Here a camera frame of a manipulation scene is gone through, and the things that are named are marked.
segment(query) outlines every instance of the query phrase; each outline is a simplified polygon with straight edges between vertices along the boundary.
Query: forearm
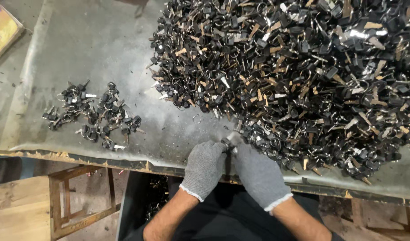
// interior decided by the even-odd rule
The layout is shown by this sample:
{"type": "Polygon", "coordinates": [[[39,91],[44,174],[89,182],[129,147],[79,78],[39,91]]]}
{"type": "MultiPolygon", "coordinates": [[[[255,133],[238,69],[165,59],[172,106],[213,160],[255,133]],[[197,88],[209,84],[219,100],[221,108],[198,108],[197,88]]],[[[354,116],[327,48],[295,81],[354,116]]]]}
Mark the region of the forearm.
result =
{"type": "Polygon", "coordinates": [[[169,241],[181,220],[199,200],[179,189],[175,196],[154,216],[144,228],[145,241],[169,241]]]}
{"type": "Polygon", "coordinates": [[[299,241],[330,241],[331,232],[290,198],[272,210],[272,214],[299,241]]]}

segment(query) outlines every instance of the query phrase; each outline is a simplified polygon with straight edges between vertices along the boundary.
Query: scratched metal surface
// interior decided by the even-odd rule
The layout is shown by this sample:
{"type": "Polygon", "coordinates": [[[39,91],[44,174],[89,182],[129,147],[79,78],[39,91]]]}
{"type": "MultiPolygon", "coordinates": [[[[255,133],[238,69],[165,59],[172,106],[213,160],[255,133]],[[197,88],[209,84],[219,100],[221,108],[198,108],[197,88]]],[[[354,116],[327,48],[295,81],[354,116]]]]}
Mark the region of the scratched metal surface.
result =
{"type": "MultiPolygon", "coordinates": [[[[154,81],[144,70],[152,56],[148,38],[156,29],[164,2],[45,0],[21,74],[27,84],[12,94],[11,115],[0,120],[5,127],[0,130],[0,151],[41,149],[183,168],[194,145],[229,135],[231,131],[224,126],[233,129],[234,123],[203,114],[198,108],[179,111],[171,102],[159,101],[160,94],[150,89],[154,81]],[[147,134],[132,134],[126,150],[111,152],[74,134],[85,120],[50,131],[41,118],[43,110],[62,105],[56,94],[67,87],[67,81],[87,79],[91,79],[87,91],[99,95],[109,81],[116,83],[129,111],[142,117],[141,129],[147,134]],[[198,125],[191,120],[196,114],[202,117],[198,125]]],[[[119,130],[111,138],[126,145],[119,130]]],[[[402,154],[399,163],[387,163],[369,178],[372,186],[343,177],[338,168],[321,169],[322,177],[303,172],[300,166],[302,175],[283,173],[286,182],[302,183],[304,177],[312,184],[410,199],[410,150],[404,148],[402,154]]],[[[229,166],[227,172],[234,174],[229,166]]]]}

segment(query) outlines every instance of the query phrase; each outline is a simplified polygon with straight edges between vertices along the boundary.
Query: gray knit glove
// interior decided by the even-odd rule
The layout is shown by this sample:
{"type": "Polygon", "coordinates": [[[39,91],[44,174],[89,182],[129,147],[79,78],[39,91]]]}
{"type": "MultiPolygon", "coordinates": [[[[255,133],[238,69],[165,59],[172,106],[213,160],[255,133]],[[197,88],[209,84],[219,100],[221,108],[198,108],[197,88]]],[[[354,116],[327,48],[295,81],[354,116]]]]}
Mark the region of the gray knit glove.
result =
{"type": "Polygon", "coordinates": [[[284,184],[278,164],[249,145],[237,147],[234,167],[246,191],[265,211],[271,213],[274,207],[293,196],[284,184]]]}
{"type": "Polygon", "coordinates": [[[212,141],[196,145],[190,152],[180,188],[203,202],[223,174],[226,146],[212,141]]]}

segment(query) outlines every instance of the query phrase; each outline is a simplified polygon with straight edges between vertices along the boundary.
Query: pile of keys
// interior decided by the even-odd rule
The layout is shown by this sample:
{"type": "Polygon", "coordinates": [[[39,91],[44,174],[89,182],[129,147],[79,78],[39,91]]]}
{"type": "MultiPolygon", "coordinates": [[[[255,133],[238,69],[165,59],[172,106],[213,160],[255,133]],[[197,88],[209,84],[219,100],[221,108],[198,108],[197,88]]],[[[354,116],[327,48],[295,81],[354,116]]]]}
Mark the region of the pile of keys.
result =
{"type": "Polygon", "coordinates": [[[97,142],[99,137],[103,139],[102,147],[115,151],[117,149],[125,149],[125,146],[117,145],[110,139],[110,132],[120,128],[121,133],[125,136],[126,143],[129,144],[129,134],[131,132],[145,132],[138,127],[141,125],[141,117],[128,114],[123,108],[124,100],[118,96],[119,91],[113,82],[108,83],[108,90],[101,96],[97,109],[90,106],[90,102],[94,101],[96,95],[86,93],[86,85],[79,84],[77,86],[68,82],[69,87],[57,95],[58,100],[64,101],[62,114],[57,114],[57,108],[54,106],[43,114],[43,118],[49,120],[49,128],[57,130],[63,123],[76,121],[80,114],[84,114],[88,120],[88,125],[83,125],[81,129],[75,133],[81,135],[92,142],[97,142]]]}
{"type": "Polygon", "coordinates": [[[410,145],[410,0],[172,0],[150,38],[152,87],[237,118],[298,172],[366,183],[410,145]]]}

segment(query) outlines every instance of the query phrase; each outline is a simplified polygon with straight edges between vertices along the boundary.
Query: wooden chair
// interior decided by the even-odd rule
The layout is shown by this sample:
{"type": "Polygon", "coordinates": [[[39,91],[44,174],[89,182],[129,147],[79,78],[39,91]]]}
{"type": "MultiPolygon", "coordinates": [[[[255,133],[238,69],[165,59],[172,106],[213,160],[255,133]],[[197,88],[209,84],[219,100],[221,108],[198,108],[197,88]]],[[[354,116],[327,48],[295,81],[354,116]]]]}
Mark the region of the wooden chair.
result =
{"type": "Polygon", "coordinates": [[[120,210],[114,195],[113,173],[107,168],[111,207],[86,216],[86,210],[71,213],[69,179],[103,167],[79,166],[48,176],[27,178],[0,185],[0,241],[54,241],[120,210]],[[60,183],[64,189],[61,216],[60,183]],[[71,219],[81,220],[69,223],[71,219]]]}

